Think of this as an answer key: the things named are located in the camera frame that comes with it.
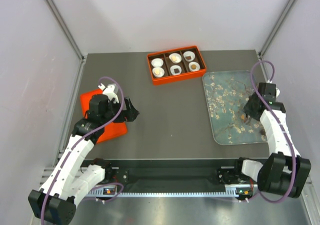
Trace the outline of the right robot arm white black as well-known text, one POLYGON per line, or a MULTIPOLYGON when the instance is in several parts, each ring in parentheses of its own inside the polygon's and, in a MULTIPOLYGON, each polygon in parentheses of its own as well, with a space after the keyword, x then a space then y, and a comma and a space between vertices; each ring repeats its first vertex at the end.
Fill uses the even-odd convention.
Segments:
POLYGON ((261 82, 244 106, 246 116, 259 121, 269 147, 269 158, 258 162, 240 158, 233 177, 239 183, 250 178, 261 192, 298 198, 307 181, 312 165, 295 148, 286 123, 286 109, 278 102, 273 83, 261 82))

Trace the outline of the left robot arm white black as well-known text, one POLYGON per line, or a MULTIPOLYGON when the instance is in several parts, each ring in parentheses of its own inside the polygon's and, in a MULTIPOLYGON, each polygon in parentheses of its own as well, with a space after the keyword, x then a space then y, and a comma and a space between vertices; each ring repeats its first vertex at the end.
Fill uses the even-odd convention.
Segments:
POLYGON ((109 183, 114 172, 108 161, 97 158, 76 177, 88 153, 111 123, 133 122, 139 115, 129 97, 118 101, 115 93, 95 94, 88 110, 73 127, 67 147, 49 178, 28 201, 41 224, 68 225, 85 196, 100 182, 109 183))

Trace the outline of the pale caramel chocolate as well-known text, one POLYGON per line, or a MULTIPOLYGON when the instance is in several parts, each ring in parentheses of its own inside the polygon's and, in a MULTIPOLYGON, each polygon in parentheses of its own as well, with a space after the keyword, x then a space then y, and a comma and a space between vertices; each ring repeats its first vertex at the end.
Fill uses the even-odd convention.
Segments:
POLYGON ((159 70, 159 69, 155 69, 155 70, 154 70, 154 73, 155 73, 156 75, 158 75, 158 74, 160 74, 160 70, 159 70))

